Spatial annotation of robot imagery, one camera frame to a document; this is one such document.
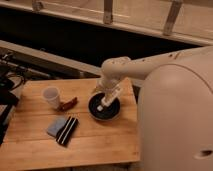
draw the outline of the dark floor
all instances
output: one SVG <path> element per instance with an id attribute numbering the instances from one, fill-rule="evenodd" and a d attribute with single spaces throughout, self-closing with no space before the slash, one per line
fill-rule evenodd
<path id="1" fill-rule="evenodd" d="M 0 39 L 96 66 L 110 57 L 136 59 L 197 47 L 2 7 Z"/>

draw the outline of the small orange item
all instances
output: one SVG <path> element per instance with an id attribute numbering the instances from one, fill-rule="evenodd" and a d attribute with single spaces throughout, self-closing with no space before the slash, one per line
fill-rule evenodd
<path id="1" fill-rule="evenodd" d="M 66 111 L 66 110 L 68 110 L 68 109 L 71 109 L 71 108 L 73 108 L 77 103 L 78 103 L 78 99 L 77 99 L 77 97 L 74 97 L 74 98 L 73 98 L 72 100 L 70 100 L 69 102 L 62 104 L 61 107 L 60 107 L 60 110 Z"/>

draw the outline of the wooden table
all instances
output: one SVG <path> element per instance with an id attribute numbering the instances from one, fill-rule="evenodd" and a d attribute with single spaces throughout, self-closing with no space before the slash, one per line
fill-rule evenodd
<path id="1" fill-rule="evenodd" d="M 30 170 L 139 161 L 137 109 L 129 79 L 121 86 L 121 109 L 111 121 L 96 121 L 88 102 L 96 79 L 28 81 L 0 147 L 0 170 Z M 54 85 L 62 101 L 77 96 L 79 103 L 58 112 L 43 100 L 41 91 Z M 79 125 L 68 147 L 58 145 L 46 129 L 58 116 L 73 115 Z"/>

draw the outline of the paper cup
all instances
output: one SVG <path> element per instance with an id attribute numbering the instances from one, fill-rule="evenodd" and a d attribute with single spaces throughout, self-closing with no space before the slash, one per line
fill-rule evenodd
<path id="1" fill-rule="evenodd" d="M 58 109 L 60 106 L 60 96 L 57 87 L 49 86 L 43 90 L 43 97 L 53 109 Z"/>

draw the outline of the white robot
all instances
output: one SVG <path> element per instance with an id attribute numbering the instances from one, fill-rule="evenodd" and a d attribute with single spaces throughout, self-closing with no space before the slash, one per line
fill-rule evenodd
<path id="1" fill-rule="evenodd" d="M 138 99 L 143 171 L 213 170 L 213 47 L 108 59 L 95 91 L 109 107 L 125 77 L 144 80 Z"/>

